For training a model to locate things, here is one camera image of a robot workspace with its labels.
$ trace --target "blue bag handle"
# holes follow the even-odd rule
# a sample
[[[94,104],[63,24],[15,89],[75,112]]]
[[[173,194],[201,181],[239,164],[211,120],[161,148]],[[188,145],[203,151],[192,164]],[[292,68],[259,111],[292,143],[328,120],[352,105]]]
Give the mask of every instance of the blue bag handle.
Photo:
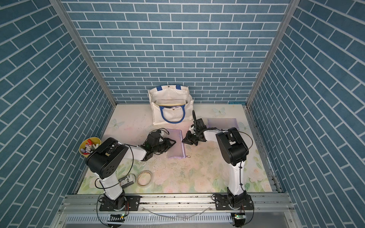
[[[166,121],[166,122],[168,122],[168,123],[170,123],[170,124],[178,124],[178,123],[180,123],[184,118],[185,118],[185,105],[182,105],[181,106],[182,107],[182,113],[183,113],[183,115],[182,115],[182,118],[181,118],[181,120],[179,120],[179,121],[177,121],[177,122],[172,122],[172,121],[168,121],[165,117],[164,117],[164,112],[162,111],[163,109],[164,109],[164,107],[163,106],[160,106],[160,111],[161,111],[161,116],[162,116],[162,118],[164,119],[164,121]]]

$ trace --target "ventilation grille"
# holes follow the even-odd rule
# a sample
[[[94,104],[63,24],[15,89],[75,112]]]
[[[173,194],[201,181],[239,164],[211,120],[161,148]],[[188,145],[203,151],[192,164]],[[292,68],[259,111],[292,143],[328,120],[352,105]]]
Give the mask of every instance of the ventilation grille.
[[[194,215],[192,217],[191,214],[175,214],[175,213],[162,213],[161,215],[175,217],[167,218],[162,217],[150,213],[138,213],[138,214],[129,214],[126,217],[126,220],[122,223],[125,225],[152,225],[152,224],[168,224],[168,223],[223,223],[223,222],[232,222],[232,217],[230,213],[226,212],[214,212],[214,213],[206,213],[201,215]],[[99,218],[102,222],[106,223],[110,219],[110,215],[99,215]],[[113,222],[116,218],[112,218],[112,221],[109,224],[120,224],[117,222]],[[73,214],[67,215],[66,219],[67,224],[98,224],[100,221],[98,220],[96,215],[83,215],[83,214]]]

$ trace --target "purple notebook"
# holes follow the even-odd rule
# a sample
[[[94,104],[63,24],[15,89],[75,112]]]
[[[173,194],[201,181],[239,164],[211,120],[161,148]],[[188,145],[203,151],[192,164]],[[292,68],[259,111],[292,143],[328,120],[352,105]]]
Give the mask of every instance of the purple notebook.
[[[207,127],[216,127],[220,130],[228,130],[231,127],[239,130],[236,118],[208,118]]]
[[[179,130],[179,129],[167,129],[167,130],[170,133],[167,137],[176,141],[175,145],[173,145],[167,151],[167,157],[168,158],[185,158],[186,156],[185,156],[184,145],[181,142],[183,140],[183,135],[182,135],[181,130]]]

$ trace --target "black cable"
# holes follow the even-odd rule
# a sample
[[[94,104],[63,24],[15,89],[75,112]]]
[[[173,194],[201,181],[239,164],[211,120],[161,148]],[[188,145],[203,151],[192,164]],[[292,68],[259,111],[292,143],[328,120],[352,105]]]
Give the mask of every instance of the black cable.
[[[125,175],[124,177],[128,176],[128,174],[129,174],[129,173],[130,173],[130,171],[132,170],[133,162],[134,162],[134,155],[133,155],[133,151],[132,151],[131,145],[129,145],[129,144],[125,144],[125,145],[129,146],[129,148],[131,149],[131,153],[132,153],[132,165],[131,165],[131,168],[129,169],[129,171],[128,171],[127,175]],[[123,181],[123,178],[124,178],[124,177],[122,177],[122,178],[121,178],[121,180],[120,180],[118,183],[116,183],[115,185],[110,186],[110,187],[106,187],[106,188],[105,188],[105,187],[101,184],[101,182],[100,182],[100,184],[101,184],[102,188],[99,188],[98,186],[96,186],[96,181],[97,181],[98,179],[100,180],[100,178],[97,178],[97,179],[95,180],[94,185],[95,185],[95,187],[96,187],[97,189],[104,189],[104,190],[105,190],[105,189],[112,188],[112,187],[114,187],[114,186],[116,186],[116,185],[120,184],[120,183]]]
[[[253,139],[251,138],[251,136],[249,135],[249,134],[247,134],[247,133],[245,133],[245,132],[242,132],[242,131],[238,131],[238,132],[240,132],[240,133],[244,133],[244,134],[246,134],[248,137],[250,137],[250,139],[251,139],[251,146],[247,149],[247,151],[246,151],[246,153],[242,156],[242,158],[244,157],[244,156],[246,156],[247,155],[247,153],[249,152],[249,149],[251,149],[251,147],[253,146]],[[242,169],[243,167],[242,167],[242,161],[240,162],[240,164],[239,164],[239,185],[241,186],[241,189],[242,189],[242,191],[245,191],[244,189],[243,189],[243,187],[242,187],[242,182],[241,182],[241,169]],[[248,223],[246,223],[245,225],[247,225],[247,224],[249,224],[251,221],[252,221],[252,219],[253,219],[253,215],[255,214],[255,205],[254,205],[254,203],[253,203],[253,201],[252,201],[252,204],[253,204],[253,212],[252,212],[252,217],[251,217],[251,219],[250,219],[250,221],[248,222]]]
[[[195,135],[198,136],[198,135],[201,135],[202,133],[204,133],[204,131],[209,131],[209,130],[216,130],[217,128],[216,127],[210,127],[210,128],[206,128],[202,131],[200,131],[199,133],[196,133],[195,132]]]
[[[253,205],[252,217],[251,217],[250,221],[248,223],[246,223],[245,225],[249,224],[252,221],[254,214],[255,214],[255,205]]]
[[[126,206],[127,206],[127,208],[128,208],[128,214],[126,214],[126,215],[124,216],[124,218],[125,218],[125,217],[127,217],[127,216],[129,215],[129,202],[127,202],[127,205],[126,205]]]
[[[215,200],[215,199],[213,199],[213,196],[215,196],[215,194],[211,195],[211,196],[210,196],[210,198],[212,198],[212,200],[213,200],[214,202],[216,202],[216,201],[218,201],[218,202],[219,202],[219,200]]]
[[[157,131],[157,130],[162,130],[163,132],[165,132],[166,134],[170,134],[170,132],[166,129],[166,128],[164,128],[164,127],[161,127],[161,128],[159,128],[159,129],[155,129],[155,130],[152,130],[152,131],[150,131],[148,134],[150,134],[151,132],[154,132],[154,131]]]
[[[106,225],[105,223],[103,223],[101,220],[100,220],[100,218],[99,218],[99,214],[97,213],[97,203],[99,202],[99,198],[100,198],[100,196],[101,196],[102,194],[100,194],[99,195],[99,197],[97,198],[97,201],[96,201],[96,216],[97,216],[97,219],[99,219],[99,222],[101,222],[101,224],[103,224],[104,226],[106,226],[106,227],[109,227],[108,225]]]

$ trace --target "aluminum frame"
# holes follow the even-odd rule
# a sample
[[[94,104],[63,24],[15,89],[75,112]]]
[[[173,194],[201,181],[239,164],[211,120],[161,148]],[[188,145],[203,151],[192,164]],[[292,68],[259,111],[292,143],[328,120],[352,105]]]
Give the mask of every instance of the aluminum frame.
[[[54,10],[56,11],[57,15],[61,19],[62,23],[64,24],[65,28],[69,32],[72,40],[75,42],[78,50],[80,51],[81,55],[84,57],[86,63],[90,67],[92,73],[94,74],[95,78],[99,82],[101,88],[103,89],[104,93],[107,95],[110,103],[113,107],[116,107],[117,102],[114,99],[111,91],[109,90],[103,76],[101,75],[98,67],[96,66],[94,60],[92,59],[88,49],[86,48],[81,36],[79,35],[75,25],[72,23],[72,20],[68,13],[66,12],[65,7],[63,6],[61,0],[50,0]]]
[[[286,29],[288,28],[289,22],[292,19],[292,16],[299,4],[300,0],[291,0],[288,8],[285,11],[284,17],[283,17],[283,21],[280,23],[279,29],[276,32],[274,41],[272,43],[272,45],[270,46],[270,49],[268,51],[268,54],[264,60],[264,63],[257,75],[257,78],[253,84],[253,87],[251,89],[251,92],[249,94],[249,97],[247,98],[246,101],[246,105],[249,107],[257,93],[257,90],[262,82],[262,80],[264,79],[265,73],[269,68],[269,65],[271,63],[271,60],[274,57],[274,54],[277,50],[277,48],[279,47],[280,41],[284,36],[284,33],[286,31]]]
[[[107,121],[106,121],[106,123],[105,123],[105,126],[104,126],[103,130],[101,131],[100,139],[103,137],[103,135],[104,135],[104,133],[105,133],[105,131],[106,131],[107,127],[108,127],[109,121],[110,121],[110,119],[112,118],[112,115],[113,115],[113,113],[114,113],[115,107],[116,107],[116,106],[113,106],[112,111],[110,112],[110,115],[108,116],[108,119],[107,119]],[[74,189],[73,189],[73,191],[72,191],[74,194],[77,194],[77,191],[78,191],[78,189],[80,188],[80,186],[81,186],[81,184],[82,184],[82,181],[83,181],[83,179],[84,179],[84,177],[85,177],[85,175],[86,175],[86,172],[88,171],[88,168],[89,168],[88,166],[85,166],[84,170],[82,171],[82,173],[81,173],[81,175],[80,175],[80,178],[79,178],[79,180],[77,181],[77,185],[75,186],[75,188],[74,188]]]
[[[238,210],[216,210],[215,202],[211,198],[212,193],[195,194],[139,194],[141,201],[138,211],[131,211],[132,215],[148,213],[177,214],[177,213],[201,213],[214,215],[215,213],[231,213]],[[255,206],[255,213],[260,212],[284,212],[290,228],[298,228],[298,222],[294,206],[287,193],[250,193]],[[96,214],[96,201],[98,194],[90,195],[66,195],[51,228],[62,228],[68,215],[84,215],[85,217]],[[246,210],[248,216],[253,210]],[[112,214],[100,212],[99,216]]]
[[[265,149],[263,140],[262,140],[261,135],[260,135],[260,133],[258,131],[257,125],[255,123],[255,120],[253,119],[252,112],[251,112],[251,110],[250,110],[249,107],[243,107],[243,109],[245,111],[245,114],[246,114],[246,117],[247,117],[247,120],[248,120],[250,129],[251,129],[253,138],[255,140],[255,143],[256,143],[256,146],[257,146],[257,150],[259,152],[260,158],[261,158],[262,163],[264,165],[264,169],[265,169],[266,175],[267,175],[269,181],[272,179],[273,182],[274,182],[274,184],[271,184],[270,183],[271,188],[273,189],[273,192],[274,191],[283,192],[283,189],[280,186],[280,182],[279,182],[279,180],[277,178],[277,175],[275,174],[275,170],[274,170],[274,168],[273,168],[273,166],[271,164],[269,155],[268,155],[268,153],[267,153],[267,151]]]

